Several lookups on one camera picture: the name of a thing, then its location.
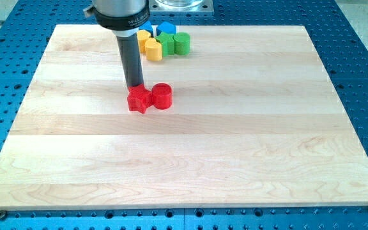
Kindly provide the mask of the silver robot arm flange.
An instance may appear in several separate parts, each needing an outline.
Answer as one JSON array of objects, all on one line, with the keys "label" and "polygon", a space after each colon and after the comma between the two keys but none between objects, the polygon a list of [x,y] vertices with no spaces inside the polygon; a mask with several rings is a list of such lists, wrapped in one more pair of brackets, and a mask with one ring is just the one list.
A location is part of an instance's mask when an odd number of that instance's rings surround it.
[{"label": "silver robot arm flange", "polygon": [[92,0],[83,13],[118,37],[129,37],[138,32],[150,17],[148,0]]}]

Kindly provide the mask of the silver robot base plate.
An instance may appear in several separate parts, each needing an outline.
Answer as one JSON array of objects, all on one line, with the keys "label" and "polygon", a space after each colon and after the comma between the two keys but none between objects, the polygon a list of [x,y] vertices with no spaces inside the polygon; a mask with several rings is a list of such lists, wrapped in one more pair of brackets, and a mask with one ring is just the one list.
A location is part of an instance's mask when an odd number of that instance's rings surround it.
[{"label": "silver robot base plate", "polygon": [[213,0],[149,0],[154,15],[213,15]]}]

